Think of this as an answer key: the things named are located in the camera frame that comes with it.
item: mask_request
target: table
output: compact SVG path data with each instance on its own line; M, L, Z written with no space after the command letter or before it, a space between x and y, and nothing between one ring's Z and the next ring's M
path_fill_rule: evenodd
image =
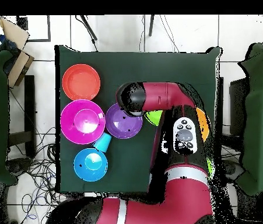
M115 103L118 87L126 82L182 82L193 85L201 95L205 111L213 123L216 96L216 58L220 48L201 53L138 53L138 52L75 52L62 45L55 46L57 114L71 102L61 87L65 71L75 64L88 64L99 74L101 88L93 99L104 113ZM60 143L57 161L56 190L67 192L147 192L150 157L156 127L145 119L141 131L130 139L111 140L106 153L108 172L99 181L85 182L73 170L76 154L90 145L68 141L56 122L56 144Z

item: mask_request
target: plate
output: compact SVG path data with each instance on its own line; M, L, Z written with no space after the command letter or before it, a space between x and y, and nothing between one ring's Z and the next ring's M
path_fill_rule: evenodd
M76 64L64 73L62 86L71 100L92 100L99 92L100 78L90 65Z
M90 100L74 100L62 110L62 133L73 143L89 144L98 140L105 126L102 109Z

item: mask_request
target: purple plate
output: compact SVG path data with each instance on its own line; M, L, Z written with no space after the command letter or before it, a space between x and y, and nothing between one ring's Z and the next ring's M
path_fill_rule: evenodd
M142 128L142 117L130 117L113 104L106 112L106 128L111 135L119 139L134 137Z
M76 144L89 144L101 137L106 121L102 109L90 100L74 100L61 113L61 130Z

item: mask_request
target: blue plate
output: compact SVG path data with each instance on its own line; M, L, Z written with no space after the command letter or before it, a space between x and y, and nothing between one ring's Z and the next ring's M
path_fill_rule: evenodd
M100 180L107 171L107 159L103 152L88 148L80 151L74 159L74 171L84 181Z

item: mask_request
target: table leg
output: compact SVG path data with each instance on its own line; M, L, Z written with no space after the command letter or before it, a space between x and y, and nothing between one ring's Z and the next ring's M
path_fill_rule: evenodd
M153 30L153 24L154 24L154 15L151 15L150 18L150 28L149 28L149 36L152 36L152 30Z

